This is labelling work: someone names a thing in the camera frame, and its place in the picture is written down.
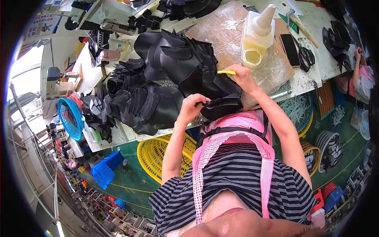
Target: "hand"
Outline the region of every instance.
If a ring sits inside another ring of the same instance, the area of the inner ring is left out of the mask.
[[[176,119],[175,124],[181,124],[187,126],[192,120],[196,118],[197,115],[200,114],[200,110],[203,108],[203,105],[200,103],[195,107],[197,102],[203,102],[204,104],[210,102],[209,98],[201,94],[192,94],[183,100],[182,108],[180,109],[180,113],[178,118]]]
[[[356,49],[354,49],[354,56],[355,56],[357,62],[360,62],[360,59],[361,59],[360,51],[362,51],[362,49],[360,47],[357,47]]]
[[[232,66],[226,67],[224,71],[235,71],[236,75],[228,74],[228,76],[232,77],[235,82],[249,94],[260,88],[251,75],[250,69],[246,67],[233,64]]]

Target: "red basket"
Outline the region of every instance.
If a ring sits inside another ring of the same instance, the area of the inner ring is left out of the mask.
[[[337,186],[335,186],[335,184],[333,182],[330,182],[328,183],[325,188],[323,188],[323,190],[321,191],[322,195],[323,195],[323,199],[325,200],[326,197],[333,191],[337,188]]]

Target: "plastic sheet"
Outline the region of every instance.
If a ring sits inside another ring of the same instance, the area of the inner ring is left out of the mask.
[[[186,33],[186,36],[212,43],[218,60],[218,70],[235,63],[242,64],[240,45],[246,16],[247,10],[235,1],[231,1],[205,16]],[[276,41],[267,49],[261,63],[251,71],[257,84],[268,95],[276,92],[295,74]],[[241,101],[244,110],[249,110],[257,104],[245,92],[242,93]]]

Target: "poster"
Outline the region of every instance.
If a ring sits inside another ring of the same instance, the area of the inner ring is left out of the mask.
[[[58,15],[37,15],[28,27],[26,39],[56,33],[62,19],[62,16],[59,14],[63,14],[63,12],[57,14]]]

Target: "work table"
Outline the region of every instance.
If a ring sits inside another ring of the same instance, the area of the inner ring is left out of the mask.
[[[145,9],[154,9],[158,5],[158,0],[151,1],[145,8],[139,11],[140,14],[145,11]],[[230,0],[223,0],[221,4],[225,4],[230,2]],[[280,18],[278,13],[285,15],[290,7],[288,6],[286,1],[281,0],[241,0],[237,1],[237,3],[243,6],[255,6],[258,12],[262,12],[270,3],[275,4],[276,10],[274,18]],[[315,39],[319,48],[316,49],[312,43],[310,43],[310,49],[315,55],[315,65],[311,67],[311,69],[305,73],[300,68],[294,69],[295,75],[290,78],[289,83],[282,86],[281,89],[277,93],[270,95],[276,102],[282,101],[300,94],[304,94],[306,92],[312,91],[316,88],[322,86],[322,82],[326,81],[330,78],[333,78],[340,74],[337,62],[330,55],[323,44],[322,38],[322,28],[331,28],[331,20],[335,20],[329,13],[326,12],[324,8],[317,7],[313,3],[310,2],[299,2],[296,1],[297,5],[302,9],[304,16],[300,16],[297,21],[301,22],[306,30],[311,34],[311,36]],[[163,13],[157,10],[153,11],[153,15],[161,16]],[[195,18],[186,18],[181,21],[170,21],[169,19],[164,19],[161,22],[161,28],[167,31],[172,31],[175,29],[176,32],[180,32],[182,30],[187,29],[188,27],[196,24],[201,19]],[[291,29],[291,33],[296,36],[297,33]],[[305,36],[302,31],[299,32],[299,36]],[[131,45],[134,44],[137,35],[127,36],[123,35],[122,38],[129,39]],[[127,61],[128,59],[138,59],[140,58],[135,51],[131,53],[121,53],[120,61]],[[110,73],[114,69],[114,65],[118,62],[110,62],[105,66],[106,74]],[[90,93],[93,88],[99,83],[101,78],[103,77],[102,69],[100,67],[91,66],[91,59],[88,50],[88,44],[85,45],[82,52],[80,53],[73,71],[79,71],[80,65],[83,69],[83,82],[78,88],[79,92],[83,92],[84,94]],[[188,127],[198,126],[202,123],[201,118],[193,121]],[[153,137],[159,137],[166,134],[172,133],[173,129],[164,129],[159,130],[156,135],[138,135],[136,134],[130,127],[127,125],[118,122],[117,128],[111,128],[113,141],[112,143],[108,143],[106,141],[100,141],[98,144],[94,144],[89,135],[83,131],[83,134],[92,150],[92,152],[100,151],[103,149],[107,149],[110,147],[118,146],[131,141],[142,141],[146,139],[150,139]]]

